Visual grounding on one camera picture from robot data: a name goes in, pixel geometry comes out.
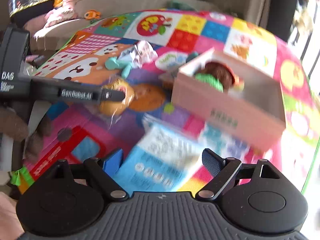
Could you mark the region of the left hand brown glove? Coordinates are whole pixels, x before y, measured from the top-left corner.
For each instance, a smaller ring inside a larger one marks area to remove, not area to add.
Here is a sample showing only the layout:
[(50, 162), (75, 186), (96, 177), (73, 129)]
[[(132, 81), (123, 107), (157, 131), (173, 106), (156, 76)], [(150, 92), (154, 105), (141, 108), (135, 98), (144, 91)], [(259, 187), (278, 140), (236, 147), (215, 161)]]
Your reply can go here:
[(14, 111), (1, 106), (1, 133), (17, 142), (27, 139), (25, 158), (35, 164), (43, 150), (44, 138), (52, 133), (52, 122), (45, 114), (35, 132), (27, 137), (27, 124)]

